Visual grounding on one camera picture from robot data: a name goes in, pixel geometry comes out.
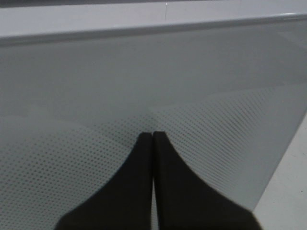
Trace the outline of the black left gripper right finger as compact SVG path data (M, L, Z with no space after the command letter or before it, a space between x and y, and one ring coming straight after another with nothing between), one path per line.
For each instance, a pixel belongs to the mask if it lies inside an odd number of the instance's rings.
M211 188L154 132L154 187L161 230L260 230L251 211Z

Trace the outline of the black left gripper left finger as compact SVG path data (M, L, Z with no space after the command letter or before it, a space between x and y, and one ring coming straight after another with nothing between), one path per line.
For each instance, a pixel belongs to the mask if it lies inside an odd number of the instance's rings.
M149 230L153 136L139 134L125 162L93 196L65 214L57 230Z

